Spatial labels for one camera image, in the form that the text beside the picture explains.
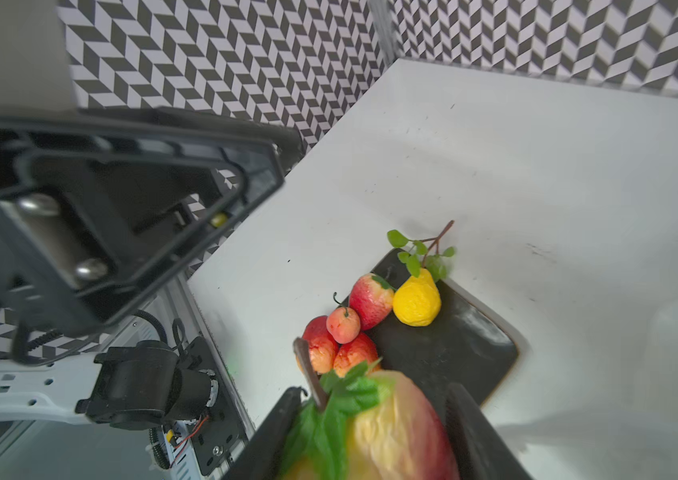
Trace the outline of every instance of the geometric patterned wallpaper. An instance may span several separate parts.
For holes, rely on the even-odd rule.
[[[389,0],[398,54],[678,95],[678,0]]]
[[[381,75],[366,0],[60,0],[81,107],[296,127],[308,147]]]

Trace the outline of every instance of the brown stem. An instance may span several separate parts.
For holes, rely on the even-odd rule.
[[[446,232],[448,232],[448,229],[451,228],[452,226],[453,226],[453,220],[451,220],[449,223],[447,223],[446,226],[443,228],[443,231],[440,232],[440,235],[438,235],[434,238],[435,241],[432,244],[430,244],[430,246],[427,248],[427,253],[424,254],[424,256],[422,257],[422,266],[424,266],[424,261],[427,259],[427,255],[430,254],[430,250],[432,249],[433,245],[438,245],[438,247],[435,251],[436,252],[439,251],[439,249],[440,249],[440,239],[443,237],[443,235],[446,234]]]
[[[296,354],[296,361],[299,362],[301,371],[305,374],[305,378],[307,379],[312,398],[315,400],[315,407],[319,412],[323,412],[328,403],[328,394],[323,389],[323,386],[321,386],[321,381],[317,378],[315,370],[312,369],[312,362],[310,362],[310,344],[303,338],[295,339],[294,353]]]

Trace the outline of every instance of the black plate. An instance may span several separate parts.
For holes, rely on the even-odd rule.
[[[396,289],[410,276],[392,250],[373,272]],[[445,419],[450,382],[464,385],[477,403],[497,388],[518,358],[515,343],[448,284],[438,282],[440,313],[429,326],[408,326],[393,312],[365,333],[377,344],[382,368],[398,370],[424,392]]]

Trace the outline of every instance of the white tabletop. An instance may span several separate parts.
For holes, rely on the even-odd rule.
[[[635,406],[678,299],[678,99],[399,60],[189,282],[255,425],[385,232],[451,219],[450,281],[521,348],[489,420]]]

